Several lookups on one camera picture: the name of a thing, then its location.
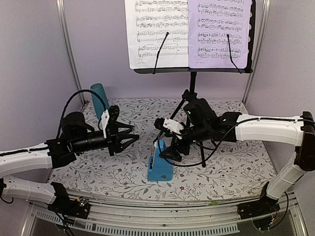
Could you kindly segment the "blue metronome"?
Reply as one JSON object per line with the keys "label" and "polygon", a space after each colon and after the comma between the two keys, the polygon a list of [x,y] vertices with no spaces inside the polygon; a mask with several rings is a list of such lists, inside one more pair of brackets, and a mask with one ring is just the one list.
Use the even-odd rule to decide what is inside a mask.
{"label": "blue metronome", "polygon": [[148,163],[147,180],[168,182],[173,179],[173,166],[159,156],[166,149],[164,140],[160,140],[159,144],[160,149],[157,142],[154,143],[154,153]]}

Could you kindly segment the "purple sheet music page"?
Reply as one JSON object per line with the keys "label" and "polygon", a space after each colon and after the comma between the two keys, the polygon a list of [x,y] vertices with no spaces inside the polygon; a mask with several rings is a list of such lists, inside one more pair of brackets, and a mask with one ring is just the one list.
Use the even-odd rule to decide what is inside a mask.
{"label": "purple sheet music page", "polygon": [[190,0],[189,67],[244,69],[249,61],[251,0]]}

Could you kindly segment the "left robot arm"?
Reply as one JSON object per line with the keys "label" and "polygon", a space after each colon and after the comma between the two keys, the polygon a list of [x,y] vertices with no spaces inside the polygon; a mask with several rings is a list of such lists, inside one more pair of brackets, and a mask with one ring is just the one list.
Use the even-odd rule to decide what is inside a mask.
{"label": "left robot arm", "polygon": [[132,133],[132,125],[118,122],[118,116],[118,109],[103,112],[102,130],[96,131],[86,123],[82,112],[72,112],[61,119],[61,137],[33,147],[1,152],[1,199],[42,202],[55,213],[87,219],[91,208],[87,198],[72,200],[61,183],[38,183],[13,177],[13,174],[65,167],[78,155],[91,150],[107,148],[111,156],[122,152],[139,140],[139,135]]}

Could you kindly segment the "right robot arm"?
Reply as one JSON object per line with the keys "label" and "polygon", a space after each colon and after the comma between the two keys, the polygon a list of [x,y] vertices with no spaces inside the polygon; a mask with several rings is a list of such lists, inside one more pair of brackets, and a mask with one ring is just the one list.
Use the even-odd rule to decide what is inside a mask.
{"label": "right robot arm", "polygon": [[182,160],[182,155],[189,154],[191,144],[202,147],[201,142],[207,140],[218,144],[259,140],[295,147],[293,156],[280,173],[263,186],[259,199],[237,206],[241,219],[279,210],[281,195],[306,172],[315,169],[315,121],[310,112],[284,118],[225,112],[218,117],[203,98],[190,99],[183,110],[190,126],[172,118],[158,118],[154,123],[160,133],[172,135],[172,144],[160,152],[160,157],[173,166]]}

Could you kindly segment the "black music stand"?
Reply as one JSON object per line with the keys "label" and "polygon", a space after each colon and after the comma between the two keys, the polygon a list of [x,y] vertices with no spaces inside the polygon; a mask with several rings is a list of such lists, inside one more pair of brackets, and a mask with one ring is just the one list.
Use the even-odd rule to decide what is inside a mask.
{"label": "black music stand", "polygon": [[[171,115],[173,119],[184,126],[184,130],[180,131],[182,137],[189,138],[191,145],[197,145],[201,151],[200,165],[206,166],[208,157],[205,157],[204,150],[206,147],[203,145],[204,141],[211,141],[214,148],[211,153],[215,153],[223,141],[236,142],[236,131],[239,122],[237,118],[240,116],[238,112],[226,112],[218,117],[215,112],[210,108],[205,99],[197,98],[195,92],[196,77],[199,69],[184,68],[150,68],[150,69],[136,69],[139,74],[154,74],[154,73],[167,73],[167,72],[189,72],[190,85],[189,89],[185,90],[182,94],[182,100]],[[175,136],[173,133],[160,131],[155,142],[157,142],[160,149],[160,140],[164,140],[166,148],[172,146],[172,138]],[[172,166],[180,166],[180,162],[172,161],[163,158]]]}

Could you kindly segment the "sheet music booklet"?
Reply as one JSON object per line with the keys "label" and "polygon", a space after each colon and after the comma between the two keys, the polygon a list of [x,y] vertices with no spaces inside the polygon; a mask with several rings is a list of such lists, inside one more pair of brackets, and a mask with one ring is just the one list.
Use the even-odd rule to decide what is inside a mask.
{"label": "sheet music booklet", "polygon": [[188,66],[186,0],[126,0],[125,14],[131,69]]}

